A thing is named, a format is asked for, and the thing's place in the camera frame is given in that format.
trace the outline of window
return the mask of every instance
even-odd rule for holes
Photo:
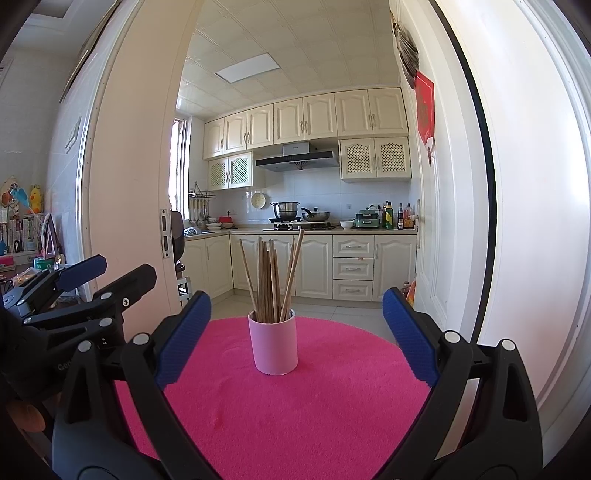
[[[168,197],[172,210],[183,214],[183,218],[189,218],[188,177],[187,177],[187,121],[183,118],[175,118],[173,133],[170,141],[170,176],[168,178]]]

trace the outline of range hood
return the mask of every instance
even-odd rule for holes
[[[318,151],[309,142],[300,142],[283,145],[282,156],[262,158],[255,164],[272,171],[308,170],[338,167],[339,157],[333,150]]]

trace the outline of blue gripper pad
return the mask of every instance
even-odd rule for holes
[[[180,313],[183,319],[170,334],[158,357],[155,379],[163,390],[175,383],[187,364],[212,316],[212,302],[206,293],[197,294]]]
[[[433,388],[439,380],[437,353],[432,343],[417,324],[409,308],[392,290],[384,294],[382,311],[414,376]]]
[[[95,255],[60,271],[56,287],[61,291],[72,291],[102,275],[106,270],[107,260],[105,260],[105,257]]]

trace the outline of plate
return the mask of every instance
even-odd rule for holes
[[[267,197],[265,197],[264,193],[256,192],[252,194],[251,197],[251,205],[254,208],[263,208],[267,203]]]

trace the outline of kitchen countertop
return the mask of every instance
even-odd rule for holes
[[[298,235],[294,230],[263,230],[272,228],[271,224],[257,226],[242,226],[235,229],[222,229],[213,233],[202,233],[201,235],[186,236],[185,241],[196,240],[200,238],[212,238],[222,235]],[[306,231],[306,235],[416,235],[417,230],[386,230],[385,228],[376,229],[355,229],[345,230],[337,227],[332,230]]]

